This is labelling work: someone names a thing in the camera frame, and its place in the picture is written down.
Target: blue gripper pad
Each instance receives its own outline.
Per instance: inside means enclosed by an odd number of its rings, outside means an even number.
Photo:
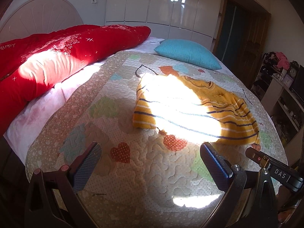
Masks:
[[[101,146],[97,143],[74,174],[72,186],[75,192],[85,188],[100,157]]]
[[[223,157],[208,142],[201,145],[200,155],[218,189],[227,192],[231,184],[233,171]]]

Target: red heart pattern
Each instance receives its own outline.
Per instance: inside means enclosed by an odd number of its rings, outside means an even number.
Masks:
[[[257,151],[261,151],[261,145],[258,145],[256,143],[251,144],[251,147],[253,147],[254,149],[256,149]]]
[[[121,142],[118,147],[112,147],[110,150],[111,158],[116,162],[130,163],[130,147],[127,143]]]
[[[175,135],[166,135],[164,137],[164,145],[170,151],[180,151],[187,145],[187,143],[188,141],[184,139],[176,139]]]

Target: bedspread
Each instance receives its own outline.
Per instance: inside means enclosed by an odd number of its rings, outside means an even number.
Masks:
[[[145,73],[212,81],[243,98],[259,124],[261,151],[287,163],[266,111],[236,77],[149,53],[120,51],[49,119],[27,153],[28,179],[36,168],[51,171],[70,164],[97,141],[102,157],[78,195],[100,226],[200,227],[223,192],[200,158],[200,144],[133,127],[136,88]],[[174,144],[183,146],[172,150]],[[245,156],[250,145],[212,145],[230,163],[259,170]],[[279,183],[274,181],[274,187],[277,192]]]

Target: red pillowcase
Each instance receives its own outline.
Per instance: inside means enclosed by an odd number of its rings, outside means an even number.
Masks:
[[[5,73],[8,74],[16,67],[18,69],[0,82],[0,134],[4,134],[29,101],[84,66],[135,47],[146,40],[149,34],[150,28],[146,26],[82,25],[4,43],[12,45],[15,42],[14,47],[4,50],[13,56],[13,63],[5,66]],[[22,52],[19,45],[24,45],[26,51]],[[22,62],[23,59],[26,61],[18,67],[18,61]]]

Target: white headboard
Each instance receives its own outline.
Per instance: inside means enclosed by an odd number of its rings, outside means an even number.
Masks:
[[[82,24],[77,10],[67,0],[29,0],[0,28],[0,43]]]

